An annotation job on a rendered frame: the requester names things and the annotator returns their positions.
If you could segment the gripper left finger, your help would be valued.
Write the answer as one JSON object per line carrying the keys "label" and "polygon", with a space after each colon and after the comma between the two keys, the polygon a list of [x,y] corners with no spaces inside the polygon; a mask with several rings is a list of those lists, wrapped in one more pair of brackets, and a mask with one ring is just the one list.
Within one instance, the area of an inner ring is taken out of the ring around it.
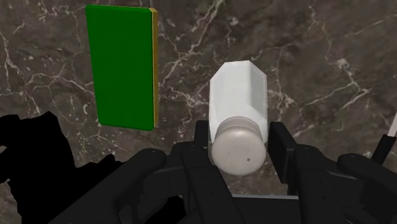
{"label": "gripper left finger", "polygon": [[49,224],[246,224],[209,160],[207,134],[201,120],[169,155],[139,151]]}

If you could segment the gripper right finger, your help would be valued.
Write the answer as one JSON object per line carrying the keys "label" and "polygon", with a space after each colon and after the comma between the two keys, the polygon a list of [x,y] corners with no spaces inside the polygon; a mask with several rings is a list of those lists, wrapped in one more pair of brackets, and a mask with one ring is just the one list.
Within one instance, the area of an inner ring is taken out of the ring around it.
{"label": "gripper right finger", "polygon": [[302,224],[397,224],[397,173],[383,164],[356,153],[330,160],[281,122],[270,123],[268,154],[298,196]]}

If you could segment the white shaker with grey cap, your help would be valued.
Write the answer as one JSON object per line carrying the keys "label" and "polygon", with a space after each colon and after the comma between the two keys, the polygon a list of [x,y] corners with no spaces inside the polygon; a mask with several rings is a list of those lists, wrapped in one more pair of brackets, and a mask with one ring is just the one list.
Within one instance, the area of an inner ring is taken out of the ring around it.
{"label": "white shaker with grey cap", "polygon": [[267,75],[251,61],[224,63],[210,80],[211,157],[223,172],[245,176],[266,158]]}

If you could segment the green book with yellow edge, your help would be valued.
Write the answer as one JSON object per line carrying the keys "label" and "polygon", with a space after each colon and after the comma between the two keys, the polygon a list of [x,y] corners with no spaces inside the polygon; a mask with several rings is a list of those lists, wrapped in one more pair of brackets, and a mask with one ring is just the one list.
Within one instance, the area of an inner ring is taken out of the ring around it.
{"label": "green book with yellow edge", "polygon": [[89,4],[85,8],[98,121],[153,130],[158,121],[158,12]]}

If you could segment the black handled white utensil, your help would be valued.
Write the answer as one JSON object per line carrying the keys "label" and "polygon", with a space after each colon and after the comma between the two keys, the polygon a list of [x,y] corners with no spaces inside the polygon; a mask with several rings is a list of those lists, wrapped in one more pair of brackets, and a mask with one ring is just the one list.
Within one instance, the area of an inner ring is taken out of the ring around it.
{"label": "black handled white utensil", "polygon": [[396,135],[397,135],[397,112],[394,116],[393,122],[389,128],[388,133],[384,134],[381,137],[381,139],[380,139],[380,141],[371,157],[372,161],[374,161],[375,163],[380,164],[380,165],[382,165],[385,162],[389,152],[391,151],[394,143],[397,140]]}

